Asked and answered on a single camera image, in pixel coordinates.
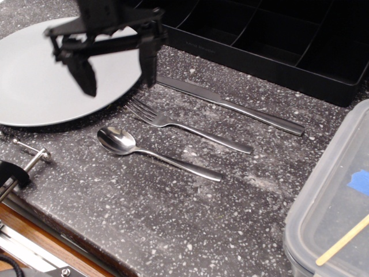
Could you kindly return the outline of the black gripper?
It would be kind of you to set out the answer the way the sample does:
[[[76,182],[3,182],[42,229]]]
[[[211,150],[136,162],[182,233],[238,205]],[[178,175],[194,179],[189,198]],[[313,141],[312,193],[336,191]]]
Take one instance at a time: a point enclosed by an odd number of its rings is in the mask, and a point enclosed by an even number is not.
[[[125,1],[78,1],[80,16],[48,28],[57,61],[67,66],[83,93],[95,97],[97,82],[88,58],[139,49],[142,79],[156,83],[157,52],[167,42],[162,24],[164,10],[136,9]]]

